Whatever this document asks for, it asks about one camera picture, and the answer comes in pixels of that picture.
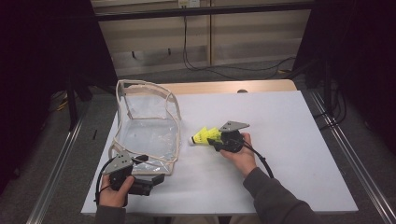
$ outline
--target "gray carpet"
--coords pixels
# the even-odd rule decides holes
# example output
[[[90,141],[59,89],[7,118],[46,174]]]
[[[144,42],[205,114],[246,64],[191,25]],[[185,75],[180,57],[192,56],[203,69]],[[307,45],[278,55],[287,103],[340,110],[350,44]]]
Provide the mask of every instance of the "gray carpet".
[[[238,64],[238,66],[263,68],[274,64],[276,62],[244,63]],[[290,69],[291,66],[292,62],[284,63],[280,66],[280,69]],[[217,68],[216,71],[237,79],[266,79],[275,72],[274,69],[251,72],[229,68]],[[230,80],[216,73],[208,71],[192,72],[186,69],[122,78],[145,79],[157,83]],[[312,90],[307,90],[304,85],[304,76],[297,77],[294,81],[297,88],[303,92],[312,114],[319,114],[309,94]],[[97,90],[93,90],[93,92],[94,96],[89,103],[89,111],[83,120],[78,138],[64,167],[64,172],[49,204],[43,223],[93,222],[92,217],[82,215],[80,210],[92,182],[94,171],[105,146],[108,131],[117,109],[115,97]],[[54,101],[52,106],[56,107],[57,104],[59,102]],[[353,104],[348,103],[347,109],[348,113],[341,124],[341,128],[376,184],[382,189],[392,206],[395,207],[396,181],[394,179],[396,176],[396,157],[387,150],[379,136],[366,128],[364,120]],[[5,192],[0,196],[0,223],[26,223],[64,144],[68,122],[67,108],[50,114],[46,127],[29,155],[29,160],[21,167],[20,178],[10,181]],[[324,125],[323,118],[317,119],[317,122],[319,127]],[[381,216],[378,214],[330,130],[323,130],[322,135],[360,209],[359,212],[354,214],[323,215],[325,222],[383,223]],[[154,223],[154,219],[152,217],[133,216],[127,222]]]

